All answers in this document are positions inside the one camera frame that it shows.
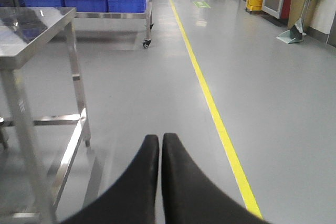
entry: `caster wheel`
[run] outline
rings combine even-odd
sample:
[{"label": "caster wheel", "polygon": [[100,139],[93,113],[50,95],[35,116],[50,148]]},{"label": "caster wheel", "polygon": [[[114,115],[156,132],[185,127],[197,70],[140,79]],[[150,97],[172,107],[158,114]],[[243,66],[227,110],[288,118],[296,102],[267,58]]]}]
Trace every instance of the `caster wheel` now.
[{"label": "caster wheel", "polygon": [[143,48],[148,48],[149,47],[149,44],[151,43],[151,41],[150,40],[145,40],[144,42],[143,42]]}]

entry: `gray epoxy floor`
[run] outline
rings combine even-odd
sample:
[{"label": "gray epoxy floor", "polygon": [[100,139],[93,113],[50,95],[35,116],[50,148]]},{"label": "gray epoxy floor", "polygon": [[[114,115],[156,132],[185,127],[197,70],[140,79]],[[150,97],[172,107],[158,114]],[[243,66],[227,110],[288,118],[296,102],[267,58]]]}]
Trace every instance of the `gray epoxy floor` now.
[{"label": "gray epoxy floor", "polygon": [[[173,1],[264,217],[333,223],[336,49],[309,37],[296,45],[278,41],[283,28],[248,15],[240,0]],[[92,146],[78,152],[59,219],[113,184],[149,133],[178,133],[206,175],[243,205],[168,0],[154,0],[153,19],[146,50],[143,20],[75,20]],[[23,72],[33,115],[76,112],[61,38]],[[1,86],[0,98],[8,116]],[[52,178],[72,128],[36,129]],[[9,133],[11,148],[0,151],[1,211],[33,201]],[[160,187],[156,210],[164,223]]]}]

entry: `blue plastic crate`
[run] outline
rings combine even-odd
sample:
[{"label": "blue plastic crate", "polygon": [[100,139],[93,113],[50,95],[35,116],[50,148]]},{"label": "blue plastic crate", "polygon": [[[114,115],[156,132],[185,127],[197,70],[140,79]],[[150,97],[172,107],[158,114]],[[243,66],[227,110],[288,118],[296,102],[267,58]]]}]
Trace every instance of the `blue plastic crate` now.
[{"label": "blue plastic crate", "polygon": [[64,0],[24,0],[26,7],[64,7]]},{"label": "blue plastic crate", "polygon": [[144,13],[146,0],[108,0],[110,13]]},{"label": "blue plastic crate", "polygon": [[78,12],[106,13],[107,0],[64,0],[65,6],[76,7]]}]

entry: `paper sign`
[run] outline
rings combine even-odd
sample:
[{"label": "paper sign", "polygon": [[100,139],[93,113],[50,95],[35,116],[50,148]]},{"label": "paper sign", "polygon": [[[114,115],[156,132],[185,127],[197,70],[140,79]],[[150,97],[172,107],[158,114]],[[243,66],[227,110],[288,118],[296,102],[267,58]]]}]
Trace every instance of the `paper sign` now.
[{"label": "paper sign", "polygon": [[193,3],[198,8],[210,8],[210,6],[205,1],[194,1]]}]

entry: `metal cart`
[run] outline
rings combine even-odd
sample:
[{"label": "metal cart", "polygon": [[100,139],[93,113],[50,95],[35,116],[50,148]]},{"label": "metal cart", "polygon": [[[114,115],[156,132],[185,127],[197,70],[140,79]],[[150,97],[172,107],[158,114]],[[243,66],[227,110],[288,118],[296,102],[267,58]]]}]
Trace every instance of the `metal cart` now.
[{"label": "metal cart", "polygon": [[146,19],[146,38],[143,41],[143,47],[148,48],[151,43],[151,30],[154,24],[152,0],[146,0],[146,2],[145,13],[77,13],[76,18]]},{"label": "metal cart", "polygon": [[[79,145],[82,140],[85,141],[86,146],[90,145],[87,106],[77,59],[75,30],[72,24],[75,16],[76,10],[72,7],[0,8],[0,73],[8,107],[13,117],[0,118],[0,142],[5,148],[8,148],[7,136],[3,127],[14,126],[37,209],[37,212],[33,210],[10,212],[5,216],[0,216],[0,223],[13,221],[15,223],[31,223],[40,220],[42,223],[55,224],[55,211]],[[20,69],[43,45],[63,29],[69,51],[78,114],[43,116],[33,119]],[[46,178],[47,172],[41,162],[41,154],[33,126],[69,124],[76,126],[61,160],[54,183],[49,188]]]}]

